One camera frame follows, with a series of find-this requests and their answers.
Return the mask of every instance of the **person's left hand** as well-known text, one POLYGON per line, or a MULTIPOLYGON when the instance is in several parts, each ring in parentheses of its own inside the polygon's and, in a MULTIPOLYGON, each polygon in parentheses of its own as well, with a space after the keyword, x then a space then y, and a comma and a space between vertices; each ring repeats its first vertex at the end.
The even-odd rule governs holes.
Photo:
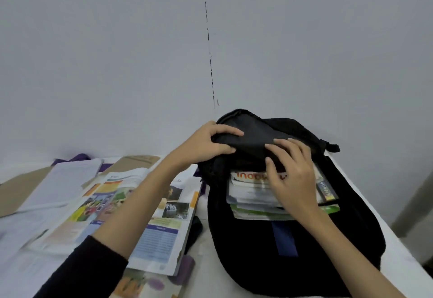
POLYGON ((236 152, 234 147, 226 144, 213 143, 210 139, 215 134, 233 134, 243 136, 243 131, 227 125, 216 125, 215 121, 209 121, 198 128, 191 137, 182 145, 170 153, 178 158, 183 167, 189 167, 191 164, 207 161, 220 154, 231 154, 236 152))

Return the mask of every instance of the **cardboard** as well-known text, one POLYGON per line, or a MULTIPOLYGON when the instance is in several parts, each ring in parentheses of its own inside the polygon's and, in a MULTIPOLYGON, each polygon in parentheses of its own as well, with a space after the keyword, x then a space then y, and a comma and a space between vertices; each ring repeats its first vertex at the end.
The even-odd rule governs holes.
POLYGON ((15 213, 51 169, 46 167, 18 175, 0 185, 0 217, 15 213))
MULTIPOLYGON (((126 157, 120 158, 111 167, 109 167, 105 171, 101 172, 97 177, 105 176, 110 172, 123 172, 123 171, 133 170, 133 169, 137 169, 137 168, 149 169, 159 159, 160 159, 160 157, 157 157, 154 155, 128 155, 126 157)), ((93 179, 85 182, 81 187, 86 188, 94 180, 95 179, 93 178, 93 179)))

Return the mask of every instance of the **person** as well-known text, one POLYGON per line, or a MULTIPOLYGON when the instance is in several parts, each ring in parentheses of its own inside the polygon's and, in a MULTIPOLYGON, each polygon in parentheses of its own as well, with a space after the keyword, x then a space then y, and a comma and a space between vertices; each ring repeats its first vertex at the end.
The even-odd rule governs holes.
MULTIPOLYGON (((243 135, 237 128, 217 125, 214 121, 200 127, 168 154, 116 213, 73 251, 35 298, 109 297, 175 176, 191 164, 235 152, 234 147, 211 141, 217 133, 243 135)), ((266 158, 266 172, 275 196, 322 246, 351 295, 354 298, 404 297, 317 206, 310 148, 293 139, 275 139, 274 144, 266 144, 265 148, 279 158, 288 174, 284 180, 280 179, 273 161, 266 158)))

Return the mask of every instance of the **backpack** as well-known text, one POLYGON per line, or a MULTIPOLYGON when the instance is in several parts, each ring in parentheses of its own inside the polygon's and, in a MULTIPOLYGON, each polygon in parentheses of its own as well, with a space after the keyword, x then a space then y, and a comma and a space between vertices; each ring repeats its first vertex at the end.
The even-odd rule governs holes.
POLYGON ((210 186, 209 229, 219 260, 230 277, 246 290, 274 297, 350 297, 342 279, 316 240, 297 221, 285 221, 297 256, 280 256, 271 221, 236 219, 226 201, 230 170, 265 171, 265 157, 273 159, 278 171, 285 171, 273 153, 264 148, 274 138, 299 139, 311 148, 312 159, 338 195, 340 211, 330 218, 354 246, 377 268, 385 251, 380 225, 362 198, 350 187, 325 150, 339 152, 292 119, 261 119, 236 109, 221 117, 226 124, 244 131, 244 136, 217 134, 215 143, 228 144, 236 152, 219 155, 198 164, 210 186))

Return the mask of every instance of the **person's right hand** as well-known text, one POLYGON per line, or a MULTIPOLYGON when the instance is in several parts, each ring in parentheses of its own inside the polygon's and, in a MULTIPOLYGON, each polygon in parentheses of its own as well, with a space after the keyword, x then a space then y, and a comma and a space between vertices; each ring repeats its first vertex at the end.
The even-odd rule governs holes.
POLYGON ((281 180, 272 159, 267 157, 265 162, 269 184, 284 209, 304 225, 320 212, 311 150, 304 143, 292 138, 274 139, 274 142, 281 147, 273 144, 265 144, 265 147, 281 161, 287 177, 281 180))

